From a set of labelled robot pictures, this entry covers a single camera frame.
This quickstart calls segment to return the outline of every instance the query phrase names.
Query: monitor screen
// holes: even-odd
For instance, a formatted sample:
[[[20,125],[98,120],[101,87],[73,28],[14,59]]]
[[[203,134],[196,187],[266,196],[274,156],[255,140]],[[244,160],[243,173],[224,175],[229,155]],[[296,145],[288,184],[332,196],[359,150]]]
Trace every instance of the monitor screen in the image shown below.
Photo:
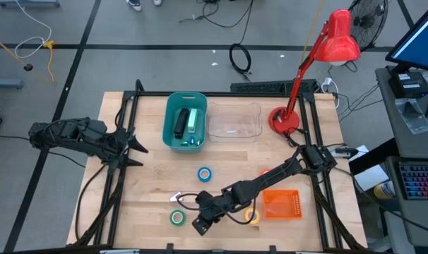
[[[386,60],[428,70],[428,11],[399,41]]]

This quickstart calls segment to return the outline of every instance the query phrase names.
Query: shoe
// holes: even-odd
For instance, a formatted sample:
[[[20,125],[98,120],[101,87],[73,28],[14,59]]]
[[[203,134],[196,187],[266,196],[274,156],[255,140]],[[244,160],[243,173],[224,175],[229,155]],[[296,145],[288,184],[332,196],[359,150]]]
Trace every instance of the shoe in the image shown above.
[[[126,2],[127,2],[127,4],[129,4],[129,6],[131,7],[131,8],[133,8],[135,11],[142,11],[142,5],[139,3],[139,4],[133,4],[133,3],[131,3],[131,1],[129,1],[129,0],[126,0]]]

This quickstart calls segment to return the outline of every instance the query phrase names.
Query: teal plastic bin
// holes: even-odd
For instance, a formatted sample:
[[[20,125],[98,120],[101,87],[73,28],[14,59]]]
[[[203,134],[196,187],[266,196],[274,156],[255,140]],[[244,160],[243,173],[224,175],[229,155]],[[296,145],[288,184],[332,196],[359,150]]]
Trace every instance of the teal plastic bin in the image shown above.
[[[177,124],[178,116],[182,108],[197,109],[197,122],[195,133],[188,133],[187,126],[184,129],[182,139],[174,137],[174,127]],[[206,139],[206,110],[208,100],[205,95],[199,92],[174,92],[169,96],[167,108],[165,110],[164,131],[162,132],[162,141],[175,152],[196,153],[200,152]],[[183,141],[189,141],[189,137],[194,136],[195,141],[201,140],[199,146],[181,145]]]

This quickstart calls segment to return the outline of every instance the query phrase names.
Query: gray floor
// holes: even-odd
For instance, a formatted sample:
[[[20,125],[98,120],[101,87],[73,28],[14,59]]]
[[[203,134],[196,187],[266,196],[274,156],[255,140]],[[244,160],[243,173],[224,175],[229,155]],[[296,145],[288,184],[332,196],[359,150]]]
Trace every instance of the gray floor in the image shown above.
[[[37,19],[53,28],[52,38],[57,44],[80,42],[95,0],[65,0],[62,7],[27,8]],[[347,8],[350,0],[326,1],[320,20],[331,11]],[[405,0],[416,21],[428,8],[428,0]],[[221,23],[233,23],[247,7],[248,1],[222,1],[213,17]],[[245,44],[296,45],[304,44],[309,26],[316,14],[319,0],[287,1],[257,0]],[[178,23],[178,20],[197,16],[201,4],[193,0],[167,0],[156,8],[151,0],[143,0],[143,12],[136,13],[124,1],[102,0],[90,33],[89,44],[231,44],[240,40],[244,24],[222,29],[205,21]],[[316,26],[319,31],[321,23]],[[393,46],[408,30],[397,1],[390,3],[386,26],[377,46]],[[45,36],[46,29],[28,20],[17,8],[0,8],[0,39],[5,43],[19,43],[28,37]],[[0,110],[4,122],[0,135],[27,136],[32,123],[50,121],[69,73],[76,50],[54,51],[52,69],[57,84],[43,83],[5,51],[0,50],[0,78],[21,78],[22,90],[0,89]],[[375,85],[374,69],[385,66],[386,53],[365,52],[356,61],[357,73],[344,67],[331,73],[340,93],[355,99]],[[301,52],[251,51],[252,81],[288,80],[295,76]],[[40,50],[27,62],[35,70],[47,75],[49,52]],[[322,80],[328,76],[326,63],[315,63],[307,78]],[[62,118],[89,116],[96,118],[105,91],[132,90],[140,78],[146,90],[228,91],[230,83],[243,82],[234,72],[228,52],[217,50],[126,51],[85,50],[76,73],[73,87]],[[376,91],[367,102],[380,98]],[[380,131],[371,134],[374,125]],[[392,137],[382,103],[355,112],[347,117],[341,128],[345,141],[351,146],[365,144],[368,148]],[[81,163],[85,156],[58,150]],[[23,140],[0,138],[0,251],[4,249],[14,219],[32,175],[39,152]],[[21,231],[16,250],[63,246],[76,204],[83,170],[66,159],[50,155],[44,166],[37,192]]]

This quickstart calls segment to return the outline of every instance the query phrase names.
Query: blue tape roll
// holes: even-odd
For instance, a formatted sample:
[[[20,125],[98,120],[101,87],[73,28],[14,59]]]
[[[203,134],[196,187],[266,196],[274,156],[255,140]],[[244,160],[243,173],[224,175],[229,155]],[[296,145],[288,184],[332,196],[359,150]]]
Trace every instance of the blue tape roll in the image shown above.
[[[203,178],[203,177],[201,176],[201,173],[203,173],[203,172],[208,172],[208,176],[207,176],[207,177],[205,177],[205,178]],[[204,181],[204,182],[207,182],[207,181],[211,180],[211,176],[212,176],[212,175],[213,175],[213,174],[211,173],[211,170],[210,170],[209,168],[207,168],[207,167],[202,167],[202,168],[200,168],[200,169],[198,170],[198,173],[197,173],[198,179],[199,179],[200,181]]]

